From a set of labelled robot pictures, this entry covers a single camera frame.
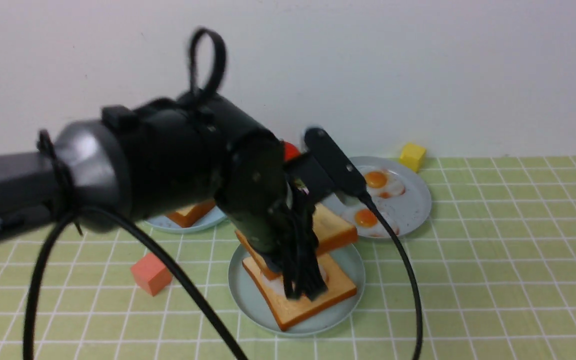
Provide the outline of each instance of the black cable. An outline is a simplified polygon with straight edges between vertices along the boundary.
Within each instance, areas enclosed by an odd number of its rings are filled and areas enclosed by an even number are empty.
[[[206,82],[203,89],[199,89],[197,87],[197,46],[199,45],[199,40],[201,40],[204,35],[208,35],[212,40],[214,60],[208,82]],[[179,98],[178,102],[181,109],[195,110],[205,104],[206,101],[212,99],[222,84],[222,79],[224,79],[224,74],[226,73],[227,62],[226,43],[224,39],[213,30],[206,29],[205,27],[198,28],[190,40],[188,61],[190,89],[186,95]]]
[[[408,258],[408,255],[406,254],[406,250],[404,249],[402,242],[397,237],[397,234],[395,234],[395,232],[393,231],[393,228],[391,228],[391,226],[388,224],[388,221],[386,221],[386,219],[384,219],[384,217],[382,216],[381,212],[379,212],[379,209],[377,209],[377,205],[375,205],[375,203],[373,202],[373,198],[370,196],[370,194],[368,194],[368,192],[361,194],[361,196],[359,196],[359,201],[361,201],[364,205],[366,205],[366,207],[368,207],[368,210],[370,210],[374,214],[374,216],[377,217],[379,223],[381,223],[381,225],[383,225],[383,227],[386,228],[388,235],[390,235],[392,241],[395,243],[395,246],[397,247],[397,250],[399,251],[401,260],[404,263],[404,268],[406,268],[406,272],[410,280],[410,287],[412,287],[412,297],[414,299],[414,314],[416,315],[415,316],[416,342],[414,344],[414,352],[412,355],[412,359],[419,360],[419,356],[421,356],[421,347],[424,343],[423,312],[421,309],[421,297],[419,296],[419,287],[417,285],[417,280],[415,278],[415,272],[413,271],[412,264],[410,263],[410,260]]]
[[[242,348],[237,344],[233,335],[228,331],[228,328],[219,319],[219,316],[213,308],[208,304],[208,301],[199,292],[197,287],[188,275],[179,267],[175,260],[170,257],[170,255],[164,250],[156,241],[151,239],[148,234],[137,227],[129,219],[125,218],[121,214],[114,212],[112,210],[103,209],[96,206],[85,206],[78,209],[76,212],[69,212],[64,217],[62,217],[57,225],[50,231],[50,234],[46,238],[46,241],[41,246],[39,251],[39,256],[37,262],[34,266],[34,271],[32,271],[32,280],[30,281],[30,288],[28,289],[28,301],[25,306],[25,321],[23,323],[23,359],[32,360],[34,358],[34,337],[35,337],[35,321],[37,319],[37,305],[39,303],[39,292],[41,291],[42,278],[44,276],[44,271],[46,270],[46,265],[48,264],[48,258],[50,253],[57,242],[57,238],[64,229],[79,216],[79,214],[93,213],[99,214],[107,217],[114,223],[118,224],[121,228],[128,231],[135,239],[139,240],[148,250],[151,251],[155,256],[158,257],[161,262],[166,265],[166,268],[172,273],[172,275],[179,281],[183,286],[190,298],[194,300],[199,309],[206,316],[208,321],[217,330],[217,333],[226,343],[230,351],[233,353],[237,360],[248,360],[246,354],[242,351]]]

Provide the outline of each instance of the red ball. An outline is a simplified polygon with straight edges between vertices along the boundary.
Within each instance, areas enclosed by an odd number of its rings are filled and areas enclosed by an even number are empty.
[[[289,161],[290,159],[299,157],[299,155],[302,154],[297,148],[297,146],[287,141],[283,142],[283,153],[284,153],[283,159],[286,162]]]

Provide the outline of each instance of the white wall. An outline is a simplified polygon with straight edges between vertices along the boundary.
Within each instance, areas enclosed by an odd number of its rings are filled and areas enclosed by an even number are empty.
[[[198,25],[226,39],[222,93],[288,141],[576,154],[576,0],[0,0],[0,153],[183,91]]]

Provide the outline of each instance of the egg yolk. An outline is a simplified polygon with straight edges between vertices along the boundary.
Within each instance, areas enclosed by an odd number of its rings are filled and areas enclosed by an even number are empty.
[[[373,189],[385,187],[388,182],[388,177],[381,171],[370,171],[363,178],[366,179],[366,184]]]
[[[375,216],[375,214],[373,214],[368,209],[361,209],[357,211],[357,213],[354,214],[354,221],[362,228],[372,228],[379,222],[379,220],[377,220],[377,216]]]

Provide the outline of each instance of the toy fried egg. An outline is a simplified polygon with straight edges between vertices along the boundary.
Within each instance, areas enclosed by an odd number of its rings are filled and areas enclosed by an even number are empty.
[[[374,166],[365,166],[359,169],[366,180],[366,188],[370,196],[383,199],[400,196],[406,192],[406,186],[397,175],[390,171]]]
[[[400,234],[400,227],[397,225],[393,219],[393,209],[384,207],[377,204],[377,210],[379,210],[381,216],[386,219],[386,223],[392,228],[396,235]],[[388,232],[386,228],[379,222],[377,216],[373,214],[368,208],[363,205],[355,205],[348,207],[342,214],[341,217],[348,223],[354,225],[357,228],[357,233],[362,237],[375,237],[375,238],[388,238]]]

